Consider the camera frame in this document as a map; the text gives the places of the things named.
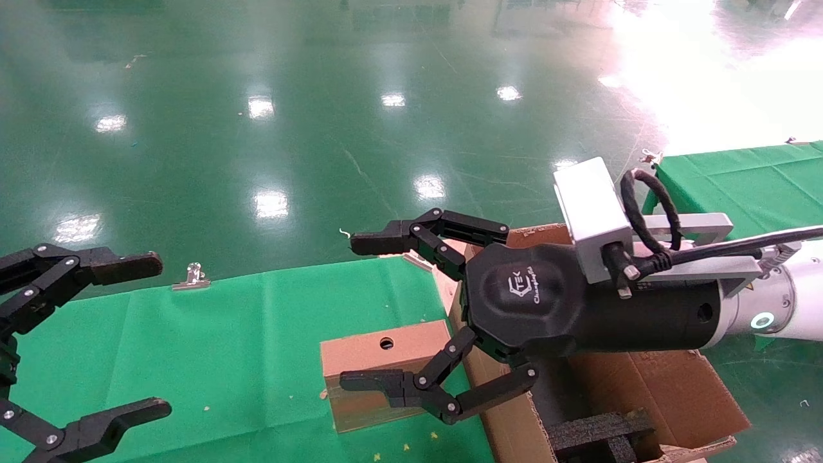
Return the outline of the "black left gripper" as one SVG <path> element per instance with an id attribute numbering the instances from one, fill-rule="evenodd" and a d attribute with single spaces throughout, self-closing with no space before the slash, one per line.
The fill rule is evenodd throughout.
<path id="1" fill-rule="evenodd" d="M 17 340 L 86 287 L 108 286 L 160 275 L 155 252 L 118 256 L 108 247 L 68 250 L 41 244 L 2 257 L 1 386 L 17 383 Z M 1 424 L 33 444 L 24 462 L 87 462 L 110 455 L 130 428 L 167 418 L 172 406 L 150 397 L 88 414 L 58 428 L 8 399 L 1 399 Z"/>

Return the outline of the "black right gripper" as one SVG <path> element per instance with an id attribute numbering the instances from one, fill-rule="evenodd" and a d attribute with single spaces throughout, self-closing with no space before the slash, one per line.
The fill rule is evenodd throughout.
<path id="1" fill-rule="evenodd" d="M 453 281 L 462 280 L 468 326 L 420 372 L 344 371 L 342 389 L 380 392 L 392 408 L 423 408 L 452 425 L 529 392 L 539 377 L 524 363 L 457 396 L 447 393 L 444 381 L 475 346 L 494 359 L 691 350 L 708 345 L 718 328 L 717 282 L 636 290 L 623 300 L 611 285 L 587 282 L 571 246 L 509 248 L 503 245 L 508 235 L 503 223 L 440 208 L 392 220 L 379 232 L 353 234 L 356 255 L 414 250 Z M 446 239 L 484 249 L 466 264 Z"/>

